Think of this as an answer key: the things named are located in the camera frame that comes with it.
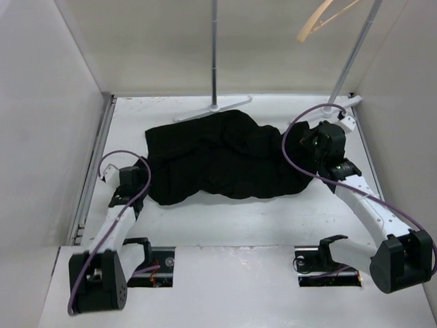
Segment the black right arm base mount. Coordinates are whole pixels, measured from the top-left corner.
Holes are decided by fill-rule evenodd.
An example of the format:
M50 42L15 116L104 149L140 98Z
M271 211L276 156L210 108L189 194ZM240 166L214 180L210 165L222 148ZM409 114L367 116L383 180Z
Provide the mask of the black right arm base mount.
M344 235L323 238L318 245L296 246L292 266L298 274L298 285L312 287L361 287L360 273L346 264L335 262L330 244L347 239Z

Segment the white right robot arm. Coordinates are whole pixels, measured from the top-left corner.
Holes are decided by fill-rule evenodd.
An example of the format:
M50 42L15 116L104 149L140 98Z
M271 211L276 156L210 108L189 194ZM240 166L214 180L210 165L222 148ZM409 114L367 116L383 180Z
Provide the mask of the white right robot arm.
M318 265L327 271L339 264L363 271L385 294L430 281L431 236L404 223L372 192L358 167L344 156L344 130L323 121L300 142L314 155L318 178L352 210L374 241L368 246L344 235L324 238L316 255Z

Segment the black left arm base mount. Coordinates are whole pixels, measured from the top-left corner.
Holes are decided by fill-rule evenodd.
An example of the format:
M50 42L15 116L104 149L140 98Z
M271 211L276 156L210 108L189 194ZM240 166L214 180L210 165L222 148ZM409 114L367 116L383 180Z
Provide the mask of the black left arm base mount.
M127 282L129 288L170 288L173 286L175 247L153 247L146 238L128 238L125 245L140 245L144 261Z

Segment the black trousers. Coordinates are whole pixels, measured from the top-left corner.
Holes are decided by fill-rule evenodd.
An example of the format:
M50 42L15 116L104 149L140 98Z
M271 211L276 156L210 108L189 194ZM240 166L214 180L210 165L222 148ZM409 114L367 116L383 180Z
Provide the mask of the black trousers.
M150 197L170 206L199 191L235 200L300 193L312 177L287 160L315 173L314 158L300 144L308 130L307 122L299 122L283 135L239 110L148 129Z

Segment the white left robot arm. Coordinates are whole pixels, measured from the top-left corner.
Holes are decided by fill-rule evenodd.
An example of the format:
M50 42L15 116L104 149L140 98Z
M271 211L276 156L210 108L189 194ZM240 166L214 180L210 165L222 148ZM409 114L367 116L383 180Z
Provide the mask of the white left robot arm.
M135 270L143 273L153 265L148 239L127 237L143 210L151 182L149 168L107 168L104 182L113 189L104 223L89 247L73 254L68 263L71 316L122 310L128 280Z

